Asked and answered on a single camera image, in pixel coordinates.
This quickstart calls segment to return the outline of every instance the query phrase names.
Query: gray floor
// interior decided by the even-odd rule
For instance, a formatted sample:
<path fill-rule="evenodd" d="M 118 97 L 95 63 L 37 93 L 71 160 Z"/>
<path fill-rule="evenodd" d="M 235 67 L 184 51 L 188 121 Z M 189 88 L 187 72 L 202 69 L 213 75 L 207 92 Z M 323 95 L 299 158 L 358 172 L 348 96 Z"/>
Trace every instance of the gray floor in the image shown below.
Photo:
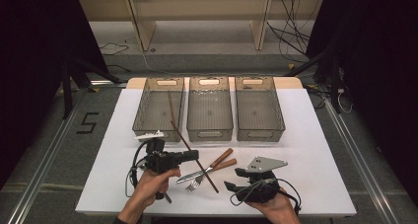
<path fill-rule="evenodd" d="M 273 24 L 280 27 L 283 23 Z M 92 28 L 99 45 L 114 42 L 129 46 L 127 50 L 116 55 L 104 56 L 108 65 L 118 65 L 130 70 L 128 72 L 118 66 L 108 67 L 112 75 L 122 79 L 138 76 L 167 76 L 167 73 L 180 76 L 209 73 L 283 75 L 289 71 L 289 64 L 294 63 L 280 55 L 279 46 L 282 53 L 286 53 L 287 47 L 279 44 L 270 31 L 266 33 L 263 50 L 254 50 L 252 36 L 245 22 L 158 23 L 150 50 L 144 55 L 138 50 L 129 24 L 92 23 Z M 111 47 L 103 49 L 103 53 L 113 54 L 118 50 L 120 50 L 118 46 Z M 306 60 L 295 51 L 289 51 L 289 53 L 295 59 Z M 299 77 L 304 84 L 312 84 L 313 73 L 314 68 L 305 71 Z M 90 75 L 90 77 L 92 80 L 102 80 L 96 75 Z M 26 216 L 25 223 L 111 223 L 113 220 L 114 216 L 87 216 L 74 211 L 122 89 L 99 86 L 94 88 L 98 88 L 98 91 L 91 91 L 82 99 L 68 134 Z M 80 92 L 74 92 L 75 98 L 77 95 L 80 95 Z M 313 107 L 321 105 L 322 98 L 318 95 L 311 94 L 311 99 Z M 350 105 L 346 99 L 342 99 L 341 103 Z M 89 116 L 89 119 L 96 123 L 93 133 L 77 133 L 91 128 L 82 125 L 84 116 L 88 112 L 96 113 Z M 373 196 L 364 185 L 346 144 L 332 120 L 329 108 L 317 109 L 316 114 L 358 214 L 349 218 L 333 219 L 301 217 L 302 223 L 384 223 L 374 204 Z M 62 123 L 62 115 L 63 96 L 57 92 L 55 99 L 51 102 L 49 116 L 41 126 L 41 133 L 37 136 L 35 143 L 28 147 L 21 162 L 0 192 L 0 223 L 7 222 L 27 184 L 31 181 Z M 347 124 L 362 155 L 366 158 L 368 167 L 388 199 L 399 223 L 418 223 L 417 207 L 392 172 L 384 155 L 376 149 L 376 143 L 355 107 L 349 113 L 343 112 L 341 117 Z M 318 202 L 327 202 L 327 200 L 318 200 Z M 199 223 L 268 223 L 263 219 L 163 218 L 155 220 L 156 223 L 195 223 L 196 221 Z"/>

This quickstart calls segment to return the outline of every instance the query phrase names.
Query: knife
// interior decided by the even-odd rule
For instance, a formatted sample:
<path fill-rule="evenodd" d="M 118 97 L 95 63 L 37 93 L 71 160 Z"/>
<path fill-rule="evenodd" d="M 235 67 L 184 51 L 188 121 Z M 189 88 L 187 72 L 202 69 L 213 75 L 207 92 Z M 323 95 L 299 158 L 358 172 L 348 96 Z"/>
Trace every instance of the knife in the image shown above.
<path fill-rule="evenodd" d="M 228 157 L 231 153 L 233 152 L 233 149 L 232 148 L 229 148 L 226 152 L 224 152 L 218 159 L 216 159 L 206 170 L 205 170 L 205 172 L 206 173 L 208 173 L 208 172 L 211 172 L 211 171 L 216 171 L 216 170 L 220 170 L 220 169 L 222 169 L 222 168 L 226 168 L 226 167 L 229 167 L 229 166 L 232 166 L 232 165 L 234 165 L 234 164 L 236 164 L 237 163 L 237 160 L 236 159 L 231 159 L 231 160 L 229 160 L 229 161 L 227 161 L 227 162 L 223 162 L 223 163 L 221 163 L 220 164 L 220 162 L 222 161 L 222 160 L 224 160 L 226 157 Z M 180 184 L 180 183 L 183 183 L 183 182 L 186 182 L 186 181 L 189 181 L 189 180 L 192 180 L 192 179 L 194 179 L 194 178 L 196 178 L 196 177 L 199 177 L 199 176 L 201 176 L 201 175 L 203 175 L 203 172 L 202 171 L 199 171 L 199 172 L 195 172 L 195 173 L 192 173 L 192 174 L 189 174 L 189 175 L 187 175 L 187 176 L 184 176 L 184 177 L 181 177 L 180 179 L 178 179 L 177 180 L 177 184 Z"/>

